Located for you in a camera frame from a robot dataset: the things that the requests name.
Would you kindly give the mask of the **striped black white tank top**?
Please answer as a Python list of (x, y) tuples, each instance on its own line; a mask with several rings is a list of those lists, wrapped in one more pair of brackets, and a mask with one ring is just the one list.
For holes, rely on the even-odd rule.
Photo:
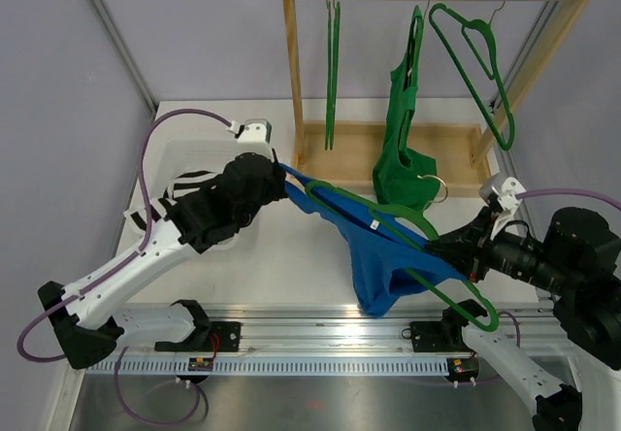
[[(213, 179), (216, 173), (207, 170), (186, 172), (171, 180), (164, 191), (149, 199), (152, 222), (165, 217), (170, 209), (185, 195), (197, 191), (204, 182)], [(130, 230), (143, 236), (147, 230), (147, 209), (144, 205), (130, 208), (123, 213)]]

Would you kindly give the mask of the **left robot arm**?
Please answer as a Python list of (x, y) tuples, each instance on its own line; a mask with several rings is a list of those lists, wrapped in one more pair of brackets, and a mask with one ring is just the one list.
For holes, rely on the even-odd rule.
[(122, 307), (173, 268), (229, 242), (262, 207), (286, 198), (285, 176), (275, 158), (244, 152), (167, 207), (159, 220), (149, 218), (143, 240), (122, 255), (78, 281), (41, 286), (38, 296), (63, 358), (79, 370), (121, 347), (172, 352), (208, 347), (212, 322), (195, 300), (178, 300), (157, 313)]

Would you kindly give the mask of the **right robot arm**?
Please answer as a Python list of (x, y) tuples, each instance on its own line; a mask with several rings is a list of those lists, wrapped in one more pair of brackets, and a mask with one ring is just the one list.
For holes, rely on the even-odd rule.
[(442, 314), (441, 340), (477, 353), (528, 407), (537, 430), (617, 430), (620, 427), (620, 239), (598, 213), (558, 210), (543, 241), (492, 232), (492, 211), (428, 243), (425, 249), (479, 280), (495, 270), (554, 295), (552, 313), (579, 349), (580, 386), (542, 370), (500, 334), (475, 326), (485, 309), (468, 301), (465, 313)]

